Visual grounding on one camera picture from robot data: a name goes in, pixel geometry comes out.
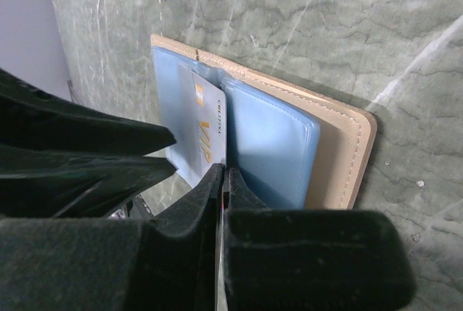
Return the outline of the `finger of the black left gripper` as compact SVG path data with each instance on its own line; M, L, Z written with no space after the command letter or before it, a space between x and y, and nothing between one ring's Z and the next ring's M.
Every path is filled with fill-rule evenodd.
M165 158L107 156L1 147L1 214L108 217L168 179Z
M163 126L77 105L1 70L2 145L143 156L175 143L173 134Z

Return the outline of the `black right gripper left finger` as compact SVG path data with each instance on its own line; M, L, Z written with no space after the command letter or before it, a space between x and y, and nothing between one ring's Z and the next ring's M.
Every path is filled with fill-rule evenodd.
M3 310L214 310L223 167L150 220L1 221Z

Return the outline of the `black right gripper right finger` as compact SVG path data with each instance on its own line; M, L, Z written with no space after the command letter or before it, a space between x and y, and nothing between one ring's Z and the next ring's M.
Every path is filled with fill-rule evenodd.
M417 285L396 227L370 210L276 210L228 175L230 310L399 310Z

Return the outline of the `beige leather card holder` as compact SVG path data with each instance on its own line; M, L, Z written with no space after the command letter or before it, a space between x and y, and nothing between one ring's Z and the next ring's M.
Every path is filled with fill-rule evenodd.
M320 142L305 207L343 210L353 207L377 132L377 122L371 113L162 35L152 34L150 42L152 46L224 69L239 81L317 118Z

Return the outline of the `silver Chlitina VIP card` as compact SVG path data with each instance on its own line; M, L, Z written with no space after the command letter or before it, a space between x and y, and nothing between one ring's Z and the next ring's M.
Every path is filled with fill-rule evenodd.
M184 65L179 76L186 103L186 181L196 187L213 164L226 165L226 95Z

